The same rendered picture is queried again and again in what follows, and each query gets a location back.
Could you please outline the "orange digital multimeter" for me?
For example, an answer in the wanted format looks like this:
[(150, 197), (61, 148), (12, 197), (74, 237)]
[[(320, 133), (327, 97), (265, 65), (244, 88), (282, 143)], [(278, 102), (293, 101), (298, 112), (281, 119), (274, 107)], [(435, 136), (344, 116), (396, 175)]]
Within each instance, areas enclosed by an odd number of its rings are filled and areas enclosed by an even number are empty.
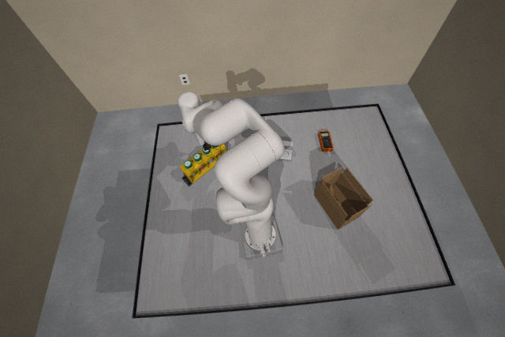
[(319, 131), (318, 134), (320, 140), (320, 147), (322, 152), (331, 152), (333, 150), (333, 144), (331, 141), (331, 135), (329, 131)]

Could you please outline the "brown cardboard box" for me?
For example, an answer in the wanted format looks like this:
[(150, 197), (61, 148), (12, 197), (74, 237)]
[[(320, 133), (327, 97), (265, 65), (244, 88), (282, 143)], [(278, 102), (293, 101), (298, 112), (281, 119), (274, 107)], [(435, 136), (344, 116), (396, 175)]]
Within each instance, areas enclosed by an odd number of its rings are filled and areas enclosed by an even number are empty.
[(342, 173), (342, 168), (322, 177), (314, 194), (337, 229), (352, 222), (357, 215), (373, 205), (370, 204), (373, 199), (350, 170), (346, 168)]

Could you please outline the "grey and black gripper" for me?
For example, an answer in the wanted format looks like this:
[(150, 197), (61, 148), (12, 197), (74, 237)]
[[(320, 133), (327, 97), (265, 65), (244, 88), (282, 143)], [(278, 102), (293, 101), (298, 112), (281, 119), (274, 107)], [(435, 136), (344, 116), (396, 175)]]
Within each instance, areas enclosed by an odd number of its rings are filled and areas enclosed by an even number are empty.
[[(195, 135), (194, 137), (196, 138), (196, 140), (198, 141), (199, 145), (204, 147), (204, 150), (207, 151), (208, 149), (211, 148), (211, 145), (206, 143), (200, 136), (198, 136), (196, 133), (194, 133), (193, 135)], [(205, 142), (205, 143), (204, 143)]]

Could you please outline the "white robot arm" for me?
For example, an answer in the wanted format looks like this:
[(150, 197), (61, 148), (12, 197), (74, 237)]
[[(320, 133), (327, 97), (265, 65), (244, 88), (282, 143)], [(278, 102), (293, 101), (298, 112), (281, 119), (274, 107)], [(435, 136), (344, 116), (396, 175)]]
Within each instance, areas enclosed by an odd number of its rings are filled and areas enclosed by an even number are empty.
[(180, 95), (178, 106), (185, 130), (210, 145), (225, 144), (247, 129), (253, 132), (216, 161), (214, 172), (222, 188), (216, 193), (215, 204), (226, 224), (246, 223), (248, 245), (266, 256), (265, 249), (271, 251), (276, 237), (270, 218), (274, 201), (270, 181), (259, 173), (283, 156), (281, 137), (243, 99), (224, 105), (212, 100), (201, 105), (197, 94), (186, 92)]

